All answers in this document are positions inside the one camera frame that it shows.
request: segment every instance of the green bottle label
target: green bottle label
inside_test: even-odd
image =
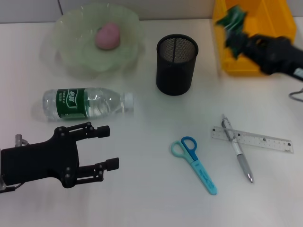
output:
[[[85,88],[78,89],[59,89],[57,91],[56,104],[60,118],[86,118]]]

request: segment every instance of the transparent ruler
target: transparent ruler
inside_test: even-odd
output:
[[[247,144],[262,148],[280,150],[285,151],[287,153],[294,152],[293,143],[291,142],[291,140],[263,136],[244,131],[214,127],[212,130],[212,137],[215,139],[229,141],[226,136],[225,130],[227,130],[229,134],[233,133],[235,138],[237,139],[237,142],[240,144]]]

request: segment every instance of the white tabletop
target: white tabletop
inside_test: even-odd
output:
[[[303,21],[297,19],[299,33]],[[288,93],[303,83],[284,75],[233,78],[218,73],[210,20],[143,21],[146,31],[136,65],[95,79],[74,78],[46,65],[44,37],[52,23],[0,25],[0,147],[15,134],[30,143],[49,139],[58,126],[37,104],[52,88],[107,87],[135,95],[133,115],[92,120],[111,135],[78,142],[80,165],[119,157],[104,181],[65,189],[57,179],[25,183],[0,195],[1,226],[43,227],[286,227],[303,226],[303,104]],[[172,97],[156,87],[156,45],[165,35],[192,37],[199,55],[190,90]],[[211,138],[224,113],[235,129],[290,139],[294,154],[243,146],[255,183],[245,178],[228,142]],[[170,144],[184,136],[217,186],[210,195]]]

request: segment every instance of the wall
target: wall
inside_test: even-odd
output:
[[[214,0],[99,0],[127,6],[141,19],[208,18]],[[303,0],[287,0],[294,16],[303,17]],[[89,0],[61,0],[63,12]],[[60,17],[57,0],[0,0],[0,23],[47,22]]]

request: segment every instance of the yellow bin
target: yellow bin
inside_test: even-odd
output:
[[[286,36],[295,39],[296,25],[286,0],[215,0],[213,24],[221,67],[230,75],[252,76],[262,75],[258,65],[240,55],[238,60],[232,56],[231,50],[225,48],[225,32],[222,26],[215,23],[226,16],[227,10],[240,5],[248,12],[244,24],[244,32],[250,36],[255,34],[273,37]]]

